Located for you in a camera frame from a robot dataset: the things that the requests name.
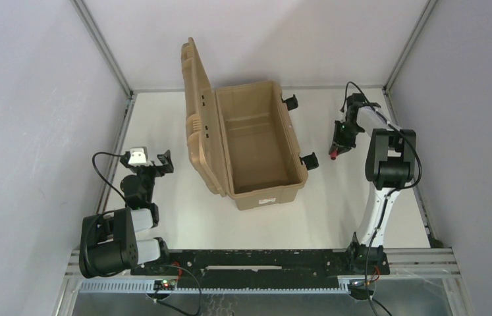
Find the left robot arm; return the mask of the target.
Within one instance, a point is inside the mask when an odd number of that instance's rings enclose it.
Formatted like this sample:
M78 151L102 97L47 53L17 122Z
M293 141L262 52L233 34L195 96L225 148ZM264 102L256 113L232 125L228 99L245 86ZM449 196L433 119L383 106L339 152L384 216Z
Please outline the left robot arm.
M162 238L139 240L137 234L159 224L153 190L156 178L174 171L171 152L157 155L158 165L148 159L145 147L133 147L117 158L130 171L114 189L124 206L84 217L78 266L85 278L112 277L145 263L169 261Z

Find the red black screwdriver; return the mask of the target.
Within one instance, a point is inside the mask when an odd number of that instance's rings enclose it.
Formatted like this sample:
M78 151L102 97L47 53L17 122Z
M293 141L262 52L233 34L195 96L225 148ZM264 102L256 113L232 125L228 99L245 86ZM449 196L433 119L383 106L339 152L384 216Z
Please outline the red black screwdriver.
M330 159L333 161L337 159L338 155L339 155L338 149L334 149L329 153Z

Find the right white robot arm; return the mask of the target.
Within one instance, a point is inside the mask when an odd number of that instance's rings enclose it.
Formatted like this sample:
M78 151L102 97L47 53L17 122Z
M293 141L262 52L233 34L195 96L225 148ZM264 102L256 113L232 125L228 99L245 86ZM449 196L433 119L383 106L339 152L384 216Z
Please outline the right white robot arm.
M383 272L387 266L383 249L385 227L395 200L414 177L416 133L393 124L377 103L348 97L343 120L335 121L330 158L335 160L354 149L360 133L370 137L364 169L369 195L345 257L349 273L368 275L375 269Z

